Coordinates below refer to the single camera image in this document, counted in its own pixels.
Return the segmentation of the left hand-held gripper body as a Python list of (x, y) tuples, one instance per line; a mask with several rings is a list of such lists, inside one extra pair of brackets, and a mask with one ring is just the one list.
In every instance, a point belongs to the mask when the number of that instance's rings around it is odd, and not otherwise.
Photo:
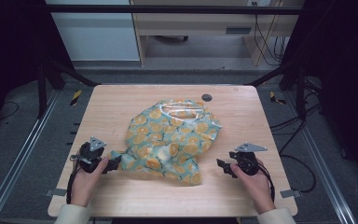
[(71, 161), (77, 161), (86, 173), (92, 173), (102, 159), (106, 143), (94, 136), (85, 142), (76, 155), (71, 155)]

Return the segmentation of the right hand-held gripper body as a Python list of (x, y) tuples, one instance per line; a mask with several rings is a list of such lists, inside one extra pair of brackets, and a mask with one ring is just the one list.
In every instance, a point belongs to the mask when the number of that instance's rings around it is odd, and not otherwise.
[(258, 151), (267, 151), (266, 147), (261, 147), (248, 142), (235, 147), (234, 151), (229, 152), (229, 157), (237, 161), (237, 165), (247, 175), (255, 175), (258, 170), (258, 161), (255, 153)]

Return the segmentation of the orange print teal bag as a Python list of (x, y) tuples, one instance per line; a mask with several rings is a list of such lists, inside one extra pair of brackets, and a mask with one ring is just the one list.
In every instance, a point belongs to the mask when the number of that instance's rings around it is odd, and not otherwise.
[(197, 157), (209, 150), (221, 129), (204, 103), (161, 100), (135, 116), (128, 127), (127, 149), (112, 151), (123, 171), (145, 172), (197, 186), (202, 182)]

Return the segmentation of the person's right hand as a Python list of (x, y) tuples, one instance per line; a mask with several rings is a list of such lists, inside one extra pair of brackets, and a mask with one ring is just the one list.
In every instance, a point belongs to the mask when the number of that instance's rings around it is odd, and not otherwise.
[(231, 164), (230, 168), (250, 195), (255, 211), (259, 215), (276, 208), (270, 196), (268, 178), (261, 171), (256, 175), (247, 175), (236, 164)]

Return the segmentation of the person's left hand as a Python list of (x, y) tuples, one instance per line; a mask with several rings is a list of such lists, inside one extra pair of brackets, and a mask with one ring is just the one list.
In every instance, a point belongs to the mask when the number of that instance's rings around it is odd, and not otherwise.
[(71, 192), (71, 204), (87, 207), (97, 183), (109, 162), (104, 157), (92, 173), (80, 169), (75, 176)]

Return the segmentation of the yellow black striped floor marker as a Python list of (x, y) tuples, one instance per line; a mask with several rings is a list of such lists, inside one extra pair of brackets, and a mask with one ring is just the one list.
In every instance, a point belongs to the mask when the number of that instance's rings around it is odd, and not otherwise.
[(77, 90), (77, 91), (74, 93), (70, 105), (76, 105), (76, 103), (77, 103), (77, 101), (78, 101), (78, 99), (79, 99), (79, 97), (80, 97), (80, 95), (81, 95), (81, 92), (82, 92), (82, 90)]
[(269, 92), (269, 99), (270, 99), (271, 102), (274, 102), (274, 103), (277, 103), (277, 104), (280, 104), (280, 105), (286, 105), (286, 101), (283, 100), (283, 99), (278, 99), (275, 96), (275, 93), (273, 91)]

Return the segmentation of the white cabinet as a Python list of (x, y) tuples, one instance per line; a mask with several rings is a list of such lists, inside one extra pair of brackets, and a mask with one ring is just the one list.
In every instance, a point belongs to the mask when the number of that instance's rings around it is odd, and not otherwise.
[(130, 13), (52, 13), (72, 61), (139, 61)]

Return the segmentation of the black curtain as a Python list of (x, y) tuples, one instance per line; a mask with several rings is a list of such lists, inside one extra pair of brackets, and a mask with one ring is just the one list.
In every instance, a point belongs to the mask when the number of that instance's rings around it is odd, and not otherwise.
[(7, 94), (36, 80), (35, 41), (49, 58), (72, 69), (74, 66), (51, 16), (38, 6), (46, 0), (0, 0), (0, 110)]
[(287, 59), (322, 81), (321, 103), (343, 149), (358, 163), (358, 0), (305, 0)]

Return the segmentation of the grey metal table bracket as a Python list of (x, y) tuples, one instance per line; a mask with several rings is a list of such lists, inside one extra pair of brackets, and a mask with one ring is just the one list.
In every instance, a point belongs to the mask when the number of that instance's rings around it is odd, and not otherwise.
[(45, 196), (47, 197), (52, 197), (54, 195), (56, 196), (65, 196), (66, 194), (66, 189), (47, 189), (44, 193)]
[(281, 191), (281, 196), (283, 198), (289, 198), (289, 197), (300, 197), (302, 195), (301, 191), (298, 189), (288, 189)]

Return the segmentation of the aluminium floor rail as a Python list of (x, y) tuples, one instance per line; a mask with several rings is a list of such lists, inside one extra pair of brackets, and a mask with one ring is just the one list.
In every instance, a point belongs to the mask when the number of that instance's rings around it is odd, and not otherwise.
[(33, 129), (28, 134), (24, 144), (21, 147), (19, 154), (16, 159), (13, 161), (10, 169), (8, 170), (2, 184), (0, 185), (0, 212), (2, 211), (3, 206), (5, 205), (8, 196), (13, 190), (22, 169), (27, 162), (29, 156), (34, 150), (34, 145), (37, 142), (40, 134), (42, 133), (49, 117), (51, 111), (54, 109), (54, 106), (57, 103), (57, 98), (60, 95), (60, 91), (52, 91), (48, 99), (48, 105), (45, 112), (42, 113), (42, 116), (36, 120)]
[(312, 114), (315, 111), (319, 111), (321, 106), (317, 104), (311, 106), (310, 108), (306, 108), (303, 112), (305, 118), (300, 119), (300, 113), (296, 111), (295, 98), (293, 94), (285, 93), (283, 96), (287, 100), (289, 108), (296, 117), (296, 122), (298, 123), (298, 133), (301, 135), (301, 139), (305, 144), (304, 148), (308, 152), (308, 158), (312, 161), (313, 168), (310, 172), (315, 175), (314, 184), (321, 183), (324, 186), (324, 190), (341, 224), (357, 224), (352, 211), (333, 176), (333, 173), (328, 167), (328, 162), (323, 157), (321, 151), (322, 147), (317, 143), (307, 126)]

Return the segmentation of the black metal frame stand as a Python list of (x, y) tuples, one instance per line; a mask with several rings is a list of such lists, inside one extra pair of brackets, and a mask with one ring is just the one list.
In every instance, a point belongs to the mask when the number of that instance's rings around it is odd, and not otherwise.
[(81, 76), (74, 68), (69, 68), (62, 63), (54, 60), (46, 60), (42, 62), (37, 68), (37, 84), (38, 84), (38, 99), (39, 99), (39, 112), (38, 118), (41, 119), (47, 112), (48, 100), (46, 84), (47, 81), (51, 84), (54, 90), (62, 90), (65, 86), (65, 81), (62, 78), (62, 74), (66, 74), (81, 83), (89, 86), (98, 86), (97, 82), (94, 82), (86, 77)]
[(266, 75), (248, 83), (248, 86), (257, 87), (277, 75), (282, 75), (282, 80), (279, 84), (281, 90), (288, 91), (296, 85), (296, 112), (301, 120), (305, 120), (306, 109), (304, 90), (306, 87), (306, 75), (300, 63), (295, 63), (294, 61), (284, 63), (276, 69), (268, 72)]

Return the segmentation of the black horizontal frame bar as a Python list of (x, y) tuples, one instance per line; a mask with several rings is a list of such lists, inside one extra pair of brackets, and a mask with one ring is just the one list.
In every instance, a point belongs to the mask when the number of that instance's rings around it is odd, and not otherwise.
[(123, 6), (123, 5), (45, 5), (50, 12), (63, 13), (173, 13), (173, 14), (249, 14), (300, 15), (302, 7), (216, 7), (216, 6)]

